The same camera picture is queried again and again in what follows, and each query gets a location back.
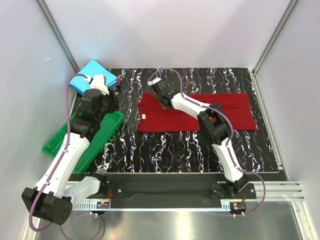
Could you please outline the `right aluminium frame post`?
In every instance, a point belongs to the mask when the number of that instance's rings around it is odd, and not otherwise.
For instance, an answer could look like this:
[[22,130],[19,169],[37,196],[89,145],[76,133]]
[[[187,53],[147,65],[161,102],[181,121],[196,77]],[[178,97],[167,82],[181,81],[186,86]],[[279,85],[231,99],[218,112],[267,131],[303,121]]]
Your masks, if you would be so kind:
[[271,37],[269,38],[261,56],[259,57],[257,63],[255,64],[254,68],[252,69],[252,73],[256,76],[261,69],[262,65],[264,64],[265,60],[267,59],[270,51],[272,50],[273,46],[275,45],[277,39],[279,38],[280,34],[284,30],[287,22],[289,21],[291,15],[295,11],[297,5],[299,4],[299,0],[290,0],[287,7],[285,8],[279,22],[277,23]]

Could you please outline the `folded light blue shirt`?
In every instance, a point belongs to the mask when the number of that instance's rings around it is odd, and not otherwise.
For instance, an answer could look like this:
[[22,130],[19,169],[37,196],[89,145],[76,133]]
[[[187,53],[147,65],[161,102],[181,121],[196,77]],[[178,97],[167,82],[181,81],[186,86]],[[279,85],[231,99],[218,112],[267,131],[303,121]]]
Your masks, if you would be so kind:
[[104,92],[118,78],[95,60],[91,60],[78,74],[81,75],[75,76],[70,81],[69,86],[81,95],[84,95],[85,91],[92,88],[98,88]]

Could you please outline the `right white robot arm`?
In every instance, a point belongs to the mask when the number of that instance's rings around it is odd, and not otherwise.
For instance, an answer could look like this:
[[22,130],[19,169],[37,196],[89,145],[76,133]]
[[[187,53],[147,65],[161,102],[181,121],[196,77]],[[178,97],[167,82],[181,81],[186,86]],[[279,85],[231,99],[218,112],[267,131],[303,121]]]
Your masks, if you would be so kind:
[[212,193],[218,198],[239,198],[249,181],[240,167],[232,146],[234,130],[230,120],[217,103],[208,104],[184,93],[173,91],[156,77],[148,81],[156,97],[164,107],[182,111],[198,121],[202,137],[213,147],[223,168],[226,183]]

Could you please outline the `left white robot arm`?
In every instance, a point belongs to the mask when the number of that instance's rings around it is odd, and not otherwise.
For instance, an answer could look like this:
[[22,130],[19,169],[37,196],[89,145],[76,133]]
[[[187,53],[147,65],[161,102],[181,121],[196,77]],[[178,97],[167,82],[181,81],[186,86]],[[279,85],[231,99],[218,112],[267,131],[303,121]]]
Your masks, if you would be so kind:
[[123,122],[122,116],[112,118],[117,107],[106,76],[83,75],[83,78],[89,88],[84,91],[80,109],[66,120],[66,134],[57,155],[37,184],[25,188],[21,195],[29,212],[29,227],[35,232],[44,228],[35,227],[34,218],[61,226],[73,206],[91,195],[103,198],[108,193],[108,186],[100,175],[86,176],[67,187],[71,174],[86,170]]

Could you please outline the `green plastic tray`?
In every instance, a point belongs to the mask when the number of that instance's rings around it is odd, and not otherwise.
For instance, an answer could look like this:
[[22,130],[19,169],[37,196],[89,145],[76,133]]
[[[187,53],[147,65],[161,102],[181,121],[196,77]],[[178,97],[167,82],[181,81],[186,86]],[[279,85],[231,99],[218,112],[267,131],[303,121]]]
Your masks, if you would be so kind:
[[[105,144],[114,135],[123,121],[124,115],[119,111],[108,113],[104,116],[102,122],[100,123],[100,130],[96,133],[88,148],[79,158],[73,169],[74,173],[83,174],[85,172],[85,170],[97,157],[98,153],[104,148]],[[55,158],[63,144],[66,134],[67,124],[65,123],[42,147],[42,151]]]

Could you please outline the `aluminium frame post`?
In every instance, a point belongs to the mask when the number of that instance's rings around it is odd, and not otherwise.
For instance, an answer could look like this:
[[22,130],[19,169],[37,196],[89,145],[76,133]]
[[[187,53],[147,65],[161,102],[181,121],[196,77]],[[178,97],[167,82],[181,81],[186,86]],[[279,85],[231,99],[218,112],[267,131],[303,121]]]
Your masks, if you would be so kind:
[[47,2],[45,0],[35,0],[35,2],[37,3],[40,11],[42,12],[49,28],[51,29],[54,37],[56,38],[63,54],[65,55],[68,63],[70,64],[71,68],[73,69],[73,71],[75,73],[79,72],[80,71],[80,68],[65,40],[65,38],[63,37],[60,29],[59,29],[59,26],[47,4]]
[[291,15],[295,11],[297,5],[299,4],[299,0],[290,0],[287,7],[285,8],[279,22],[277,23],[271,37],[269,38],[261,56],[259,57],[257,63],[255,64],[254,68],[252,69],[252,73],[256,76],[261,69],[262,65],[264,64],[265,60],[267,59],[270,51],[272,50],[273,46],[275,45],[277,39],[279,38],[280,34],[284,30],[287,22],[289,21]]

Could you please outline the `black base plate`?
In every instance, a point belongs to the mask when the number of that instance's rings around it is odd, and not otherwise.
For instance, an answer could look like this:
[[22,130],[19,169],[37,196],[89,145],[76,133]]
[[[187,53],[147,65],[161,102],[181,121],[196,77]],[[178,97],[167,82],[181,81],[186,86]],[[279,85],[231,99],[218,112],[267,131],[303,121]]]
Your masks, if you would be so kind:
[[220,198],[213,194],[226,183],[222,173],[105,173],[102,184],[111,190],[111,200],[195,201],[203,199],[242,201],[255,200],[252,183],[236,197]]

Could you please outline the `left aluminium frame post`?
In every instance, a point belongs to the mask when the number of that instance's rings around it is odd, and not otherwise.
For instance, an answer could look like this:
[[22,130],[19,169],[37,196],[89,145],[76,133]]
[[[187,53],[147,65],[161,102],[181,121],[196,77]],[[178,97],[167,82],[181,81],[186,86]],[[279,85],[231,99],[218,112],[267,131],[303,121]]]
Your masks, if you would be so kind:
[[35,0],[35,2],[37,3],[40,11],[42,12],[49,28],[51,29],[54,37],[56,38],[63,54],[65,55],[68,63],[70,64],[71,68],[73,69],[73,71],[75,73],[79,72],[80,71],[80,68],[65,40],[65,38],[63,37],[60,29],[59,29],[59,26],[47,4],[47,2],[45,0]]

